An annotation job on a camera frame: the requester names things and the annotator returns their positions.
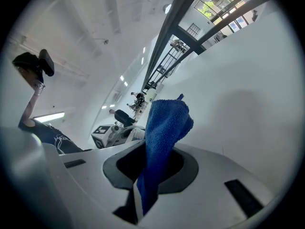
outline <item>person in black shirt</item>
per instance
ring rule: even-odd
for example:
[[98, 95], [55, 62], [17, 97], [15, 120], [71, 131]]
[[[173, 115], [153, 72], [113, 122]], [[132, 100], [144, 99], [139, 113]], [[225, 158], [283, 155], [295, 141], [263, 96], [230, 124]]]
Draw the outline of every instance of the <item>person in black shirt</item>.
[[45, 88], [43, 84], [42, 70], [39, 69], [39, 60], [29, 52], [17, 56], [13, 62], [16, 69], [34, 89], [34, 95], [30, 99], [21, 117], [19, 128], [23, 131], [35, 134], [42, 143], [52, 144], [57, 148], [59, 154], [82, 152], [66, 135], [50, 125], [45, 125], [30, 119], [39, 95]]
[[121, 109], [118, 109], [117, 111], [111, 109], [109, 110], [109, 113], [113, 114], [114, 118], [117, 121], [121, 122], [124, 125], [124, 127], [131, 126], [133, 125], [133, 123], [135, 123], [135, 120], [130, 118], [129, 115]]

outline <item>person wearing headset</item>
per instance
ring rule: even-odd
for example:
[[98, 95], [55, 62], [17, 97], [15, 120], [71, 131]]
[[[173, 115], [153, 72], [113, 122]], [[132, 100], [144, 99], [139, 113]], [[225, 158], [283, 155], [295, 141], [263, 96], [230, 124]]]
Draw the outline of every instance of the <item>person wearing headset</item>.
[[12, 61], [12, 63], [18, 72], [22, 75], [22, 77], [26, 80], [26, 82], [34, 90], [34, 95], [30, 99], [21, 117], [19, 128], [23, 131], [35, 134], [42, 143], [54, 145], [59, 154], [82, 152], [83, 150], [77, 147], [61, 131], [50, 125], [45, 125], [37, 120], [30, 118], [33, 113], [35, 104], [43, 89], [45, 88], [45, 85], [43, 84], [42, 68], [40, 67], [40, 60], [38, 57], [36, 55], [30, 54], [29, 52], [25, 52], [21, 55], [18, 55]]

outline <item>microfiber cloth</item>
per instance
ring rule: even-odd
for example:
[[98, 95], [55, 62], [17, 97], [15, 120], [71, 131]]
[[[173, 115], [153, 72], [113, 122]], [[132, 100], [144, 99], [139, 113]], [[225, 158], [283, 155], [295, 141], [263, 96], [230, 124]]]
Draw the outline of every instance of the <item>microfiber cloth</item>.
[[157, 100], [152, 103], [145, 130], [146, 165], [138, 177], [143, 215], [158, 198], [158, 186], [167, 172], [167, 164], [174, 144], [192, 129], [189, 108], [182, 101]]

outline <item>white graphic on shirt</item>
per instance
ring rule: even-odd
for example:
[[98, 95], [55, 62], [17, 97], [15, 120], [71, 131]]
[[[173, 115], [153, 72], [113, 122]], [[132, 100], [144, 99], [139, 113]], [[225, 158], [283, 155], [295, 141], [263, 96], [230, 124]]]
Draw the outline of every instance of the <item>white graphic on shirt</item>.
[[66, 138], [65, 136], [63, 135], [56, 135], [56, 137], [54, 138], [55, 139], [55, 143], [54, 143], [54, 146], [62, 153], [64, 154], [64, 152], [61, 150], [61, 145], [62, 145], [62, 141], [63, 140], [69, 140], [68, 138]]

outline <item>shirt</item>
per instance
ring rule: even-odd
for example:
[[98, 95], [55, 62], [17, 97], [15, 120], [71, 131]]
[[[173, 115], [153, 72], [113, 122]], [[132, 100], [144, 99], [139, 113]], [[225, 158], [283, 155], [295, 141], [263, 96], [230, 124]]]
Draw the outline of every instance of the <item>shirt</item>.
[[19, 123], [19, 128], [23, 131], [35, 134], [42, 143], [52, 144], [56, 147], [59, 154], [78, 153], [83, 150], [77, 147], [66, 135], [51, 125], [45, 125], [39, 121], [33, 120], [35, 126], [29, 127], [24, 123]]

